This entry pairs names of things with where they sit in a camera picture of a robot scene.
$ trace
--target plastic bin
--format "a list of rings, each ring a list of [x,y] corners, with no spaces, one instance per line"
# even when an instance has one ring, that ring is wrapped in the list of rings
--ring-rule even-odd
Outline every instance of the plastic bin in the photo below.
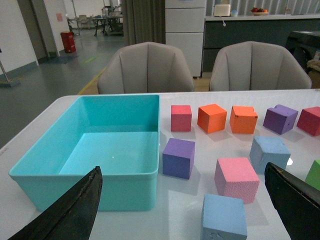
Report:
[[[44,211],[100,166],[99,211],[150,210],[156,203],[159,135],[158,95],[82,96],[9,175]]]

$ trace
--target white cabinet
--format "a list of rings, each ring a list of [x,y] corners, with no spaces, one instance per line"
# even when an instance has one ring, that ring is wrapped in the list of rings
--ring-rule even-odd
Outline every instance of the white cabinet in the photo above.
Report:
[[[206,0],[166,0],[165,8],[165,42],[182,50],[192,76],[199,77]]]

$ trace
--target light blue foam cube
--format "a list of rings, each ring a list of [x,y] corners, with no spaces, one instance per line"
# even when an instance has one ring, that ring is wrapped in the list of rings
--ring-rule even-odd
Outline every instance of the light blue foam cube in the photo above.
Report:
[[[201,240],[246,240],[244,201],[239,198],[204,195]]]
[[[257,174],[264,174],[267,163],[286,169],[290,151],[280,137],[255,136],[253,138],[250,160]]]

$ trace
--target red foam cube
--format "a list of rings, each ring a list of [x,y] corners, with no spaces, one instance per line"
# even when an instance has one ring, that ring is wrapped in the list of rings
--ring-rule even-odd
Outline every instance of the red foam cube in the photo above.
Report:
[[[312,136],[319,136],[320,106],[302,109],[296,126]]]
[[[192,112],[190,105],[171,106],[171,131],[190,132]]]

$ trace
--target pole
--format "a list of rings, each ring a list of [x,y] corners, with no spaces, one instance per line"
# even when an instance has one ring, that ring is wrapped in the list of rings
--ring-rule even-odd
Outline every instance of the pole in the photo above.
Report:
[[[14,87],[14,86],[20,84],[19,80],[14,80],[14,81],[9,80],[7,73],[5,71],[5,68],[1,63],[1,60],[0,60],[0,68],[3,72],[4,77],[5,77],[5,81],[0,81],[0,87]]]
[[[79,34],[79,36],[80,36],[79,23],[78,23],[78,19],[77,19],[77,13],[76,13],[76,8],[75,8],[75,3],[74,3],[74,0],[71,0],[71,2],[72,2],[72,6],[73,6],[75,21],[76,21],[76,29],[78,30],[78,34]]]

